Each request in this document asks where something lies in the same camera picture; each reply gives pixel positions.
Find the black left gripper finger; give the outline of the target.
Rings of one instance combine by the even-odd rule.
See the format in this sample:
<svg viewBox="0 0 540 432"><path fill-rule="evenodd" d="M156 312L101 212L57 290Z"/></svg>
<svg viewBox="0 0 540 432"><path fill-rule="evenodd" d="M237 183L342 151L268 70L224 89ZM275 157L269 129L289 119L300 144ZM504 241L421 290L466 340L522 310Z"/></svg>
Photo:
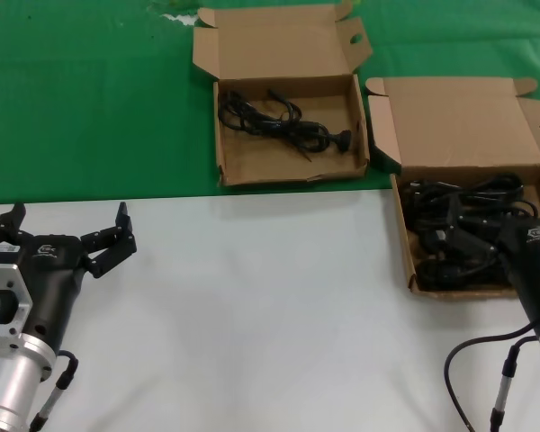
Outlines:
<svg viewBox="0 0 540 432"><path fill-rule="evenodd" d="M98 279L137 252L136 239L126 202L120 202L113 227L80 238L85 251L85 269Z"/></svg>
<svg viewBox="0 0 540 432"><path fill-rule="evenodd" d="M16 202L10 211L0 215L0 244L3 242L18 244L19 231L25 215L26 209L22 202Z"/></svg>

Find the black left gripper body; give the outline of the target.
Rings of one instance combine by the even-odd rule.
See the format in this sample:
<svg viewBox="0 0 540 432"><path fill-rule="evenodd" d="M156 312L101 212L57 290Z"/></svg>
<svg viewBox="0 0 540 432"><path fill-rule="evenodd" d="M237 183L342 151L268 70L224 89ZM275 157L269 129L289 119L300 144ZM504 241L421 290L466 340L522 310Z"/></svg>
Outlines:
<svg viewBox="0 0 540 432"><path fill-rule="evenodd" d="M25 238L16 252L0 252L0 264L19 267L32 300L24 334L52 349L61 348L81 291L86 258L80 239L66 235Z"/></svg>

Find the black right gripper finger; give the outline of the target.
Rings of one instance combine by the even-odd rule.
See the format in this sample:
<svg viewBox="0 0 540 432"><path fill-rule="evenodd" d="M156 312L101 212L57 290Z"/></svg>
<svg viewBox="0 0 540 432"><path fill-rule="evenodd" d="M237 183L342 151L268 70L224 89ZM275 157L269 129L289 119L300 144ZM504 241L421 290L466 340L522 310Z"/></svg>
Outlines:
<svg viewBox="0 0 540 432"><path fill-rule="evenodd" d="M499 197L450 195L445 214L445 261L457 266L491 266L507 204Z"/></svg>

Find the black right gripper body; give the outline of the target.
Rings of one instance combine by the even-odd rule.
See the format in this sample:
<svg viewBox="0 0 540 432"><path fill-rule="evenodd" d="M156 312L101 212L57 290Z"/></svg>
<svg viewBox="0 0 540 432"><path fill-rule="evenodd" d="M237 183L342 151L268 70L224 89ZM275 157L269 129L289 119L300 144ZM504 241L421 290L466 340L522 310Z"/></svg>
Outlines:
<svg viewBox="0 0 540 432"><path fill-rule="evenodd" d="M497 248L529 321L540 325L540 219L504 223Z"/></svg>

